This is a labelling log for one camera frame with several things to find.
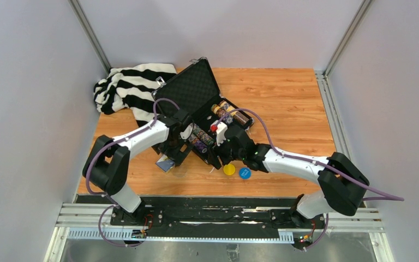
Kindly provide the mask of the blue yellow card deck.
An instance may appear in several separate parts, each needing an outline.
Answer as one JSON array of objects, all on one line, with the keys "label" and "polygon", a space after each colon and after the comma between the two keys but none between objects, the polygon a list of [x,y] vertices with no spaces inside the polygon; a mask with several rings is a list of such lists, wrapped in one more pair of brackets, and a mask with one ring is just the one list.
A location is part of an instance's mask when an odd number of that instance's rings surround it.
[{"label": "blue yellow card deck", "polygon": [[163,172],[169,172],[176,166],[176,163],[166,155],[162,155],[155,164]]}]

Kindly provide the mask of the blue 10 poker chip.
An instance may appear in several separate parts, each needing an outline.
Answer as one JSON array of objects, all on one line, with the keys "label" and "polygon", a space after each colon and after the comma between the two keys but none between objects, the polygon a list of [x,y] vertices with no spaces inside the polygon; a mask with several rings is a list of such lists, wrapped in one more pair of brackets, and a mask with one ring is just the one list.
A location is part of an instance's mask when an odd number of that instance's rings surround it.
[{"label": "blue 10 poker chip", "polygon": [[249,168],[240,168],[238,174],[241,179],[247,180],[251,177],[252,171]]}]

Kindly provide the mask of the black poker set case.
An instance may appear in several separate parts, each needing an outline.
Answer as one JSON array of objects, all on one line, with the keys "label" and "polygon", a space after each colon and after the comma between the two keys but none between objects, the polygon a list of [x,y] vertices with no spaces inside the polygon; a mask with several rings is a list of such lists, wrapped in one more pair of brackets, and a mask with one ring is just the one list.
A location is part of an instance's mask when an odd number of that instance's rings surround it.
[{"label": "black poker set case", "polygon": [[[210,126],[217,120],[216,117],[218,116],[211,111],[211,106],[225,100],[234,108],[238,108],[221,94],[216,78],[206,57],[193,59],[191,65],[183,69],[170,80],[164,81],[164,83],[152,93],[152,97],[154,100],[167,98],[175,102],[180,109],[187,111],[191,115],[193,123],[203,129],[214,140],[216,139],[216,135],[210,133]],[[172,116],[177,111],[175,106],[169,102],[159,102],[157,106],[160,111],[167,116]],[[249,118],[248,124],[241,125],[235,122],[227,125],[239,126],[248,130],[254,124],[254,120],[245,112],[241,113]],[[200,153],[196,148],[193,149],[193,152],[208,164],[207,153]]]}]

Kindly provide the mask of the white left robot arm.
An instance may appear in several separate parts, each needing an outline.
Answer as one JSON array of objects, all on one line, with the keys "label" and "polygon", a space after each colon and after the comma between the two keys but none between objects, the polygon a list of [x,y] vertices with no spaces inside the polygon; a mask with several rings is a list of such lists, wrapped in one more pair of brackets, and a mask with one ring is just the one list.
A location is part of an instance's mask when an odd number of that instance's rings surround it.
[{"label": "white left robot arm", "polygon": [[145,220],[145,210],[141,198],[127,184],[129,162],[155,146],[175,167],[180,166],[193,149],[188,141],[192,124],[191,116],[179,109],[173,116],[160,115],[130,133],[115,138],[102,135],[96,139],[82,174],[87,183],[103,190],[125,210],[126,221],[140,225]]}]

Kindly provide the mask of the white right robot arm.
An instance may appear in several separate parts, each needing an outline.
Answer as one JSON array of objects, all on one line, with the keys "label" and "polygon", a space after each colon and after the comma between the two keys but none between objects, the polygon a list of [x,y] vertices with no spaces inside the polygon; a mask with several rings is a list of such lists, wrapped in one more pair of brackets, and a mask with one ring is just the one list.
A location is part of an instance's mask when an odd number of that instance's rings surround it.
[{"label": "white right robot arm", "polygon": [[298,196],[290,212],[291,223],[296,227],[305,227],[316,215],[332,211],[353,216],[362,203],[366,190],[358,184],[367,186],[369,181],[342,153],[334,152],[330,157],[291,153],[255,143],[242,128],[224,123],[212,124],[210,131],[224,158],[241,161],[253,171],[292,175],[320,186],[313,194]]}]

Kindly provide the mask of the yellow round dealer button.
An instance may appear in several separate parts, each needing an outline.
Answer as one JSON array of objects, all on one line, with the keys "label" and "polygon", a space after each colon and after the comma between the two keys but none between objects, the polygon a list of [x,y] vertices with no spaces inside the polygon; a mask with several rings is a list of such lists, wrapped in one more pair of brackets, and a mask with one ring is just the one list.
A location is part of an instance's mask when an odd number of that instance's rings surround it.
[{"label": "yellow round dealer button", "polygon": [[223,166],[224,174],[231,176],[236,172],[236,167],[233,164],[227,164]]}]

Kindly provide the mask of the purple chip row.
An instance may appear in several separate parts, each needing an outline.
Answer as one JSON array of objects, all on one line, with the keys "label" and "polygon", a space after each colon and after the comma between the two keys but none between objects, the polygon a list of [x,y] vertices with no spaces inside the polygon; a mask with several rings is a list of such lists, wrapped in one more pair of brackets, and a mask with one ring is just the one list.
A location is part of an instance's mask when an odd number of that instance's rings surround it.
[{"label": "purple chip row", "polygon": [[202,142],[196,135],[190,134],[188,141],[200,152],[207,153],[207,145]]}]

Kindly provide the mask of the clear round plastic disc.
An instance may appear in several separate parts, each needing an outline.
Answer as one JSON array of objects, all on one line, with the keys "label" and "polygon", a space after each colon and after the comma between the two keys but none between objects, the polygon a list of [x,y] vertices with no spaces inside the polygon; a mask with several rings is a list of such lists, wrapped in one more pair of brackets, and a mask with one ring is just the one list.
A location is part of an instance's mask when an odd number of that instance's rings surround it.
[{"label": "clear round plastic disc", "polygon": [[177,178],[184,178],[188,173],[188,167],[182,164],[180,166],[173,167],[170,173]]}]

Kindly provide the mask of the multicolour chip row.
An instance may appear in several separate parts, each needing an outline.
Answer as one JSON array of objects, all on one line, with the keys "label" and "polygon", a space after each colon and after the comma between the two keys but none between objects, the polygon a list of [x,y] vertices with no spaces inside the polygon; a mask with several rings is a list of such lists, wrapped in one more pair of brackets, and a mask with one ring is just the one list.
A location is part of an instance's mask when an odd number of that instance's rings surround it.
[{"label": "multicolour chip row", "polygon": [[193,134],[207,146],[213,146],[214,140],[199,126],[193,125]]}]

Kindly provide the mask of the black white striped cloth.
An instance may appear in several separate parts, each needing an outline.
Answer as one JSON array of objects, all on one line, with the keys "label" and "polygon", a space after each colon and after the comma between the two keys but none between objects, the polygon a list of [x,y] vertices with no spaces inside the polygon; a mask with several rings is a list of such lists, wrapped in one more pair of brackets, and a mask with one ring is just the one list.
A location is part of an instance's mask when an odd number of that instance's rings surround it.
[{"label": "black white striped cloth", "polygon": [[152,93],[159,87],[157,78],[164,81],[177,75],[170,63],[144,63],[134,67],[112,68],[107,77],[93,87],[96,110],[112,115],[130,109],[139,127],[153,120],[154,98]]}]

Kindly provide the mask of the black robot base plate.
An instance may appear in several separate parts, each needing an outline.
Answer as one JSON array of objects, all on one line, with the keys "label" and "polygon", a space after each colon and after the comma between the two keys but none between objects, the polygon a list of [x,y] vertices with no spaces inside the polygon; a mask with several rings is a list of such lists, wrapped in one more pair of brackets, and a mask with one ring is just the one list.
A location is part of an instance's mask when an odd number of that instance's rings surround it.
[{"label": "black robot base plate", "polygon": [[288,218],[294,198],[223,198],[143,196],[139,213],[114,208],[111,225],[145,227],[149,236],[215,239],[273,239],[279,230],[318,233],[325,225],[317,215],[296,225]]}]

